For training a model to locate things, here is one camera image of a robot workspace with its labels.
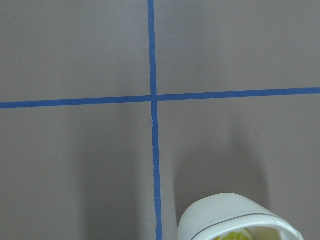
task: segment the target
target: gray floor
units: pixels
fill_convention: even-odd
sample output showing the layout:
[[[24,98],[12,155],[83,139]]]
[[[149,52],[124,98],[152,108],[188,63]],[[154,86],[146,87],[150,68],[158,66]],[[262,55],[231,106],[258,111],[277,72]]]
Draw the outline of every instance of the gray floor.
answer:
[[[154,10],[159,94],[320,87],[319,1]],[[146,0],[5,0],[0,32],[0,102],[150,94]],[[318,94],[159,102],[163,239],[223,192],[316,239],[319,105]],[[150,103],[0,116],[0,239],[156,239]]]

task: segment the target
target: white cup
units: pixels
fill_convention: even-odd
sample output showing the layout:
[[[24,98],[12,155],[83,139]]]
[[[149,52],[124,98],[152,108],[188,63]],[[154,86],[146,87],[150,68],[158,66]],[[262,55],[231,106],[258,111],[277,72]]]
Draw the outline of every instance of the white cup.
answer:
[[[183,214],[177,240],[219,240],[249,231],[251,240],[303,240],[288,222],[246,197],[221,193],[201,199]]]

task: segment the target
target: yellow lemon slice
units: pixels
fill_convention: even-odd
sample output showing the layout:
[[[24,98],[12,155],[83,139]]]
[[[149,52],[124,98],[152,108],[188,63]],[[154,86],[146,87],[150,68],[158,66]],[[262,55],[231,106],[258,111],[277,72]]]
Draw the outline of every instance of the yellow lemon slice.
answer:
[[[246,229],[238,229],[235,231],[227,232],[213,240],[253,240],[251,233]]]

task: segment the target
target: white plastic container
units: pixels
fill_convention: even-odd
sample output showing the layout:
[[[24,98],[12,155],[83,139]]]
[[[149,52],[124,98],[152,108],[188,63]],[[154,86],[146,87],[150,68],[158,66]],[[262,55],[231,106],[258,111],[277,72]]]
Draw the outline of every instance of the white plastic container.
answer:
[[[230,232],[244,231],[249,231],[253,240],[303,240],[288,222],[233,193],[209,196],[192,204],[180,220],[177,240],[223,240]]]

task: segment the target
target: blue tape line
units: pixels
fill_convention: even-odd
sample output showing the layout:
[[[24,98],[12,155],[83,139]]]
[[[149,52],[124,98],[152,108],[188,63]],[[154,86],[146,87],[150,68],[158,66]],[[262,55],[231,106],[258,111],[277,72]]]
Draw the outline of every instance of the blue tape line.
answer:
[[[159,161],[156,33],[155,33],[155,9],[154,9],[153,0],[148,0],[148,30],[149,30],[151,117],[152,117],[154,211],[156,216],[155,239],[162,240],[163,234],[162,234],[161,183],[160,183],[160,161]]]
[[[42,101],[0,102],[0,109],[150,102],[150,96],[120,96]]]
[[[196,99],[225,99],[225,98],[305,95],[305,94],[320,94],[320,87],[165,94],[165,95],[158,95],[157,100],[158,101],[178,101],[178,100],[196,100]]]

